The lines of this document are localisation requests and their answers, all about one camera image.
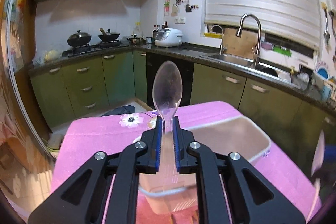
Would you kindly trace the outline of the clear plastic spoon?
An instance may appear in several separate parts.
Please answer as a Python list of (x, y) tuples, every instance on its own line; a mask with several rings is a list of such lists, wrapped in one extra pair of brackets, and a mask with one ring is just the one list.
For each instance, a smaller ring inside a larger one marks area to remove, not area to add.
[(168, 190), (176, 174), (173, 118), (182, 99), (182, 79), (178, 67), (171, 61), (164, 62), (157, 71), (153, 84), (154, 106), (162, 118), (161, 159), (159, 177), (162, 189)]

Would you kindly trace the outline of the wooden cutting board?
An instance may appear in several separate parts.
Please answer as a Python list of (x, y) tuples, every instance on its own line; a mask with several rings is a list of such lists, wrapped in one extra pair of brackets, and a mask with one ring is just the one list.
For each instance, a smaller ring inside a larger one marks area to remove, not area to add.
[(253, 59), (252, 48), (257, 45), (257, 32), (243, 30), (241, 37), (237, 37), (235, 28), (225, 28), (223, 43), (226, 54)]

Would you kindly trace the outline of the steel kitchen faucet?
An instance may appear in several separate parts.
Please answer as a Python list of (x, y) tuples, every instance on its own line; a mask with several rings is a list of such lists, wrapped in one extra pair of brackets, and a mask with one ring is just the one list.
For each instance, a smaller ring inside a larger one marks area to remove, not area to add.
[[(257, 33), (247, 32), (243, 34), (244, 22), (247, 18), (254, 19), (257, 24)], [(253, 67), (259, 64), (260, 47), (261, 47), (261, 22), (254, 14), (244, 14), (239, 23), (235, 36), (238, 45), (235, 47), (234, 54), (244, 58), (253, 60)]]

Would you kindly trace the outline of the black wok with lid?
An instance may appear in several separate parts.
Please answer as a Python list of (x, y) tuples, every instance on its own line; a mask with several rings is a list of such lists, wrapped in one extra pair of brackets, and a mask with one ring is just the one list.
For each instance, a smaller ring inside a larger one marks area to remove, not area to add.
[(105, 31), (103, 28), (100, 28), (99, 30), (101, 35), (99, 35), (98, 38), (105, 43), (116, 41), (120, 36), (120, 33), (112, 32), (110, 29)]
[(76, 48), (87, 45), (92, 36), (87, 32), (81, 32), (78, 30), (75, 34), (72, 34), (68, 39), (67, 43), (69, 46)]

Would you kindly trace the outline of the small steel pot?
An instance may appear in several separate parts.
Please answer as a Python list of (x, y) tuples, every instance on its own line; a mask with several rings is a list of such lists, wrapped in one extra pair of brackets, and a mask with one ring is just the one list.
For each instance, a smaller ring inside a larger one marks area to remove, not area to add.
[(132, 35), (126, 38), (132, 45), (140, 45), (143, 43), (143, 36)]

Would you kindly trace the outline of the white rice cooker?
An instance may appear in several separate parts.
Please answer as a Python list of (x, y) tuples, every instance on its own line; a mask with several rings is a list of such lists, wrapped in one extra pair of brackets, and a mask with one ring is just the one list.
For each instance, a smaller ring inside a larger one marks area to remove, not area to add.
[(157, 47), (178, 47), (182, 43), (183, 32), (176, 28), (164, 28), (154, 34), (154, 44)]

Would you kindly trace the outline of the white plastic utensil holder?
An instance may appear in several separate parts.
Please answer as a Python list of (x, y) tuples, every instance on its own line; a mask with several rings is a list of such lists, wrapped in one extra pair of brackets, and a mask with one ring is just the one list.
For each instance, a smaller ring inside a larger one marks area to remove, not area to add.
[[(271, 147), (270, 137), (252, 120), (236, 116), (218, 122), (188, 128), (196, 141), (212, 151), (228, 155), (238, 152), (252, 165), (265, 156)], [(139, 191), (155, 214), (168, 214), (197, 205), (196, 178), (194, 174), (162, 171), (141, 174)]]

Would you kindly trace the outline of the steel sink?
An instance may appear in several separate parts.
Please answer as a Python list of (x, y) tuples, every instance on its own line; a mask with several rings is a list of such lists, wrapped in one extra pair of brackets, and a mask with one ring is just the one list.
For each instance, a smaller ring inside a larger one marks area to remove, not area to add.
[(287, 86), (293, 86), (300, 89), (300, 86), (296, 85), (293, 82), (289, 72), (286, 72), (282, 69), (276, 68), (268, 64), (257, 63), (256, 65), (254, 65), (253, 60), (251, 59), (228, 54), (208, 53), (199, 56), (201, 58), (216, 61), (219, 64), (228, 64), (240, 69), (245, 69), (251, 73), (254, 73), (255, 75), (265, 76), (269, 79), (276, 80), (277, 82), (283, 83)]

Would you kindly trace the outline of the white plastic spoon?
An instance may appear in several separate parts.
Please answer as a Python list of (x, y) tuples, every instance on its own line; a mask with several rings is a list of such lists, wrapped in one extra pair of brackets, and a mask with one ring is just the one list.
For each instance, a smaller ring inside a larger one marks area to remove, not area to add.
[[(324, 160), (324, 154), (325, 154), (325, 134), (322, 130), (319, 134), (319, 138), (318, 138), (318, 142), (317, 142), (317, 146), (315, 149), (313, 162), (311, 166), (311, 176), (312, 177), (322, 167), (323, 160)], [(311, 219), (312, 214), (314, 212), (314, 208), (319, 198), (319, 191), (321, 189), (321, 180), (317, 177), (314, 179), (314, 188), (315, 188), (315, 194), (314, 194), (313, 201), (311, 203), (309, 214), (306, 217), (306, 222), (308, 222)]]

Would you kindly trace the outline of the small steel water tap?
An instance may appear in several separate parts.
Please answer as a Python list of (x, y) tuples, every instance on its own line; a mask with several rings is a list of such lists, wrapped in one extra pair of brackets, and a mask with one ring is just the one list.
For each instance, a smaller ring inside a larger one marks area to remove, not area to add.
[(218, 35), (220, 36), (220, 46), (219, 46), (219, 53), (222, 55), (224, 53), (224, 45), (223, 45), (223, 38), (224, 38), (224, 30), (223, 28), (218, 25), (218, 24), (214, 24), (211, 28), (211, 30), (213, 31), (214, 28), (219, 28), (221, 30), (220, 33), (218, 33)]

